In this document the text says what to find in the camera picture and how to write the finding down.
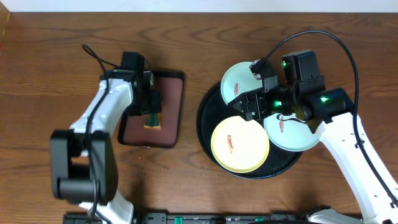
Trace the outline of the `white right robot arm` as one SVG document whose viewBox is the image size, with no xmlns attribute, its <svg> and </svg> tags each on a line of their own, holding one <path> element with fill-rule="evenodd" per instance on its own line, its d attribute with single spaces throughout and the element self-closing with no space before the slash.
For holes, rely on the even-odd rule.
<svg viewBox="0 0 398 224">
<path fill-rule="evenodd" d="M 238 95 L 229 108 L 246 121 L 273 114 L 303 121 L 330 151 L 360 207 L 363 223 L 397 223 L 397 182 L 364 131 L 354 103 L 342 89 L 326 89 L 317 57 L 302 50 L 282 57 L 287 86 L 280 85 L 269 62 L 250 69 L 262 87 Z"/>
</svg>

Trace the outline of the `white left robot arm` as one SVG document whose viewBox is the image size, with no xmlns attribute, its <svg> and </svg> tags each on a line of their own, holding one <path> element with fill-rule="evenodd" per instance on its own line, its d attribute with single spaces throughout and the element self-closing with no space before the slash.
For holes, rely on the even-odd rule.
<svg viewBox="0 0 398 224">
<path fill-rule="evenodd" d="M 111 138 L 127 110 L 134 115 L 161 111 L 151 71 L 113 69 L 69 129 L 50 137 L 51 183 L 55 198 L 76 203 L 85 215 L 65 214 L 64 223 L 132 223 L 134 206 L 118 191 L 118 168 Z"/>
</svg>

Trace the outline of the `yellow plate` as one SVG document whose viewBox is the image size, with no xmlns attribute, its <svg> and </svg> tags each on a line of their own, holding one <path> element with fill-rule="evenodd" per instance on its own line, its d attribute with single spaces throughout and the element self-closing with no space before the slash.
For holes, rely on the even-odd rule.
<svg viewBox="0 0 398 224">
<path fill-rule="evenodd" d="M 262 125 L 239 116 L 222 120 L 211 135 L 210 145 L 223 168 L 240 174 L 260 168 L 270 151 L 270 140 Z"/>
</svg>

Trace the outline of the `orange green scrub sponge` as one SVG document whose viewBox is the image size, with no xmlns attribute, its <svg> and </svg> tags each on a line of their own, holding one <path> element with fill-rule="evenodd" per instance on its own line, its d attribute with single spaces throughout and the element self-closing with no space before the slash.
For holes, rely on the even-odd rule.
<svg viewBox="0 0 398 224">
<path fill-rule="evenodd" d="M 145 123 L 145 129 L 161 129 L 161 113 L 151 113 Z"/>
</svg>

